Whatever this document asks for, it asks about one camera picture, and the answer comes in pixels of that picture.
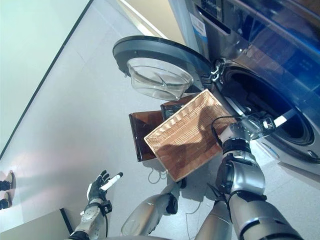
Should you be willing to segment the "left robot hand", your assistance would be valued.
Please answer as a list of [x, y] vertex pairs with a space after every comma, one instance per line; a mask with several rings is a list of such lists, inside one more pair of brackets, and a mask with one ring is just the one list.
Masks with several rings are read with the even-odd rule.
[[103, 170], [95, 179], [94, 182], [90, 183], [87, 189], [87, 200], [89, 202], [95, 199], [101, 199], [106, 201], [106, 194], [108, 189], [110, 189], [118, 180], [123, 177], [123, 172], [119, 172], [113, 177], [110, 177], [110, 174], [107, 170]]

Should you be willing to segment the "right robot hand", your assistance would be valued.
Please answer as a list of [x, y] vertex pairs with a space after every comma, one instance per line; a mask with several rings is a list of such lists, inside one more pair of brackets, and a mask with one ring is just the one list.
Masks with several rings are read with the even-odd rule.
[[286, 123], [289, 119], [291, 119], [295, 115], [296, 115], [296, 112], [293, 109], [283, 113], [282, 115], [278, 116], [277, 118], [275, 118], [271, 121], [272, 128], [275, 129], [275, 128], [283, 125], [284, 123]]

